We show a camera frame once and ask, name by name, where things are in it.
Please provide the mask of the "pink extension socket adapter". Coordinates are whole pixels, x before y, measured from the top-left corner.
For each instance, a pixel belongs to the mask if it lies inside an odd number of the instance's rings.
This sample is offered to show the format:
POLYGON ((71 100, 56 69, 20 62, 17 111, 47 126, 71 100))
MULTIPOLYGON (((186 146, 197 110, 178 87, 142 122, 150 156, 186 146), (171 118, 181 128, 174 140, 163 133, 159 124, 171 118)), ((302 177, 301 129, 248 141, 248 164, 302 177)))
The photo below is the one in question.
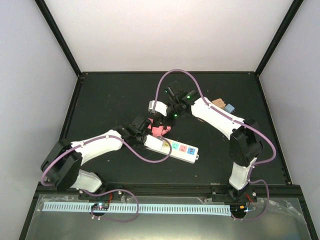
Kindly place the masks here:
POLYGON ((148 126, 148 129, 151 130, 151 135, 153 137, 164 136, 165 134, 171 131, 171 128, 171 126, 152 126, 152 124, 148 126))

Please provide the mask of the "white power strip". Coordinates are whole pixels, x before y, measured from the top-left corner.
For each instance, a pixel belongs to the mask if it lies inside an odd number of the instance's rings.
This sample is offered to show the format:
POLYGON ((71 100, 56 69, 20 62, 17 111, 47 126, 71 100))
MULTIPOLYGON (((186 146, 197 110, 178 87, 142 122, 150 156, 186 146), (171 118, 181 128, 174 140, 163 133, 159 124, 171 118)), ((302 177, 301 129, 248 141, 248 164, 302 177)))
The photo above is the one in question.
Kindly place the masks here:
POLYGON ((186 143, 181 143, 176 140, 164 138, 162 140, 161 149, 155 149, 154 147, 147 147, 148 150, 153 152, 168 155, 170 152, 170 157, 194 164, 199 159, 199 149, 195 146, 188 145, 186 143))

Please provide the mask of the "orange cube plug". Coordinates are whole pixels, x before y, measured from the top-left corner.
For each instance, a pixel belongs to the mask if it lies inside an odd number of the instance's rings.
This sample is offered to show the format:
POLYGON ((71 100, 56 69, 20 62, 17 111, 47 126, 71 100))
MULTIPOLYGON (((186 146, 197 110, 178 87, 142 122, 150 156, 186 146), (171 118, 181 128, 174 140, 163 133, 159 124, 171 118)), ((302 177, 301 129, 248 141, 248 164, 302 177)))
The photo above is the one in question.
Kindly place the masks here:
POLYGON ((221 98, 212 100, 211 103, 221 109, 224 109, 226 107, 226 103, 221 98))

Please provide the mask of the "blue cube plug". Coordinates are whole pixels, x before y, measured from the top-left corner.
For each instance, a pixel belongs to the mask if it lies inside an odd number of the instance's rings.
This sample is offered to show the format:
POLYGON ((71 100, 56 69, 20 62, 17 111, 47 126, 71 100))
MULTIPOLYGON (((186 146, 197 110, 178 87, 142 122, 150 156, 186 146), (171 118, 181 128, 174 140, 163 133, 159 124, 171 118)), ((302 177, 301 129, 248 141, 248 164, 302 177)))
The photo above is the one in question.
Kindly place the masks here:
POLYGON ((235 107, 231 104, 227 104, 224 108, 227 113, 232 114, 235 111, 235 107))

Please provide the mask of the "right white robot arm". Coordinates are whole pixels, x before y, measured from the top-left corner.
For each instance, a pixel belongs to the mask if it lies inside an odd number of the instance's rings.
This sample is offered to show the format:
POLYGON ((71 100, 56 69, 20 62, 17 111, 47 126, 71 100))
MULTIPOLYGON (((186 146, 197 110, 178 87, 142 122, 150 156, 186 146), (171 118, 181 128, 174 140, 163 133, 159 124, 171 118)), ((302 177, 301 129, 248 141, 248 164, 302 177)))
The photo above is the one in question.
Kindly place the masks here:
POLYGON ((151 100, 148 111, 155 115, 154 126, 172 127, 180 116, 198 118, 218 131, 229 141, 229 157, 233 162, 225 195, 238 202, 246 195, 251 168, 262 151, 262 143, 251 129, 258 124, 253 119, 244 120, 214 106, 198 90, 187 92, 174 81, 165 93, 170 103, 151 100))

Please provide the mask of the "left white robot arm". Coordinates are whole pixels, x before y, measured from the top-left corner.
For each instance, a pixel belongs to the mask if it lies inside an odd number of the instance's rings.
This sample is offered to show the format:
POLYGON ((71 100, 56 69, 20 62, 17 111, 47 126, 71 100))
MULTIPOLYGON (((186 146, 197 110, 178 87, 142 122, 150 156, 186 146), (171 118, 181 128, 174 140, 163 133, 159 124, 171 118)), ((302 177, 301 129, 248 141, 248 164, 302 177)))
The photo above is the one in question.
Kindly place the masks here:
POLYGON ((161 150, 162 139, 152 134, 153 124, 148 118, 137 116, 131 123, 117 126, 101 135, 80 141, 59 140, 43 161, 41 184, 57 191, 71 188, 89 192, 95 199, 103 199, 108 188, 103 179, 81 166, 103 154, 118 151, 123 146, 161 150))

